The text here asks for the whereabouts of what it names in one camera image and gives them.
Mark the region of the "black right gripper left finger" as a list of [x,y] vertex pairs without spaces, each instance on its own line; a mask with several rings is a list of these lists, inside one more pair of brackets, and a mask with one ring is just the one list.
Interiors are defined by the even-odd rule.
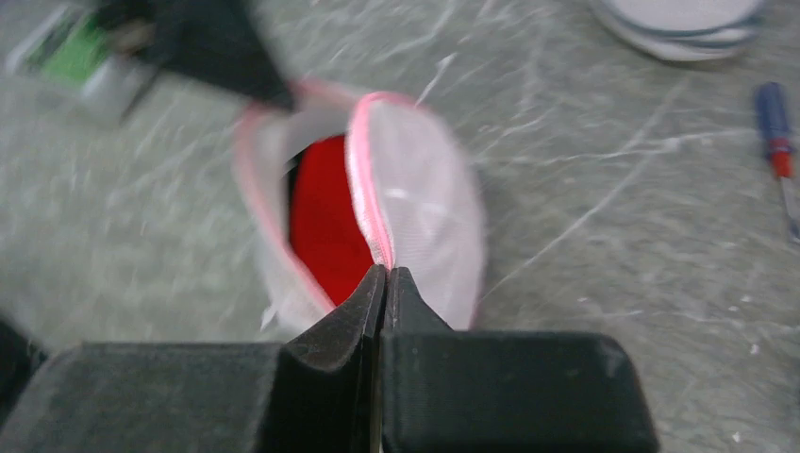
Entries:
[[377,452],[387,270],[288,343],[84,343],[41,361],[5,452]]

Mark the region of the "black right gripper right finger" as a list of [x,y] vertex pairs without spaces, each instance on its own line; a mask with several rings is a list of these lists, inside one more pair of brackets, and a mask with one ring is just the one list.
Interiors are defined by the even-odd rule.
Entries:
[[463,331],[389,276],[380,340],[386,452],[656,452],[636,367],[585,331]]

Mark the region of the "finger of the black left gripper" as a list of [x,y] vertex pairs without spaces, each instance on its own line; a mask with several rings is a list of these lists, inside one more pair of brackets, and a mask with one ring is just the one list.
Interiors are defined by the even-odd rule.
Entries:
[[295,110],[295,96],[245,1],[98,1],[97,25],[111,49],[270,107]]

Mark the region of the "bright red bra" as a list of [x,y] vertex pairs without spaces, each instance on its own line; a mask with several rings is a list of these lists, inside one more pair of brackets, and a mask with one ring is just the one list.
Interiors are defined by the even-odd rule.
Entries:
[[292,162],[289,243],[332,304],[339,306],[374,264],[352,205],[345,137],[312,143]]

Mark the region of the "pink zip mesh laundry bag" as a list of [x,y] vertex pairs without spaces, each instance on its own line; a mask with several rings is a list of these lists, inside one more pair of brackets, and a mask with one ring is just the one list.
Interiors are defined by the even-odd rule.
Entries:
[[234,171],[258,228],[264,327],[298,334],[332,304],[289,243],[288,173],[312,143],[343,135],[345,170],[374,264],[410,270],[450,327],[475,317],[487,246],[468,153],[431,109],[396,92],[302,81],[295,110],[250,105],[236,129]]

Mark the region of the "white mesh blue zip laundry bag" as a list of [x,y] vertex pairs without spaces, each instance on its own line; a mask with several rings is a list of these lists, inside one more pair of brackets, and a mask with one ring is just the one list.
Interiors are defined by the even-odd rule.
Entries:
[[761,30],[761,0],[597,0],[588,7],[621,41],[665,61],[695,62],[739,54]]

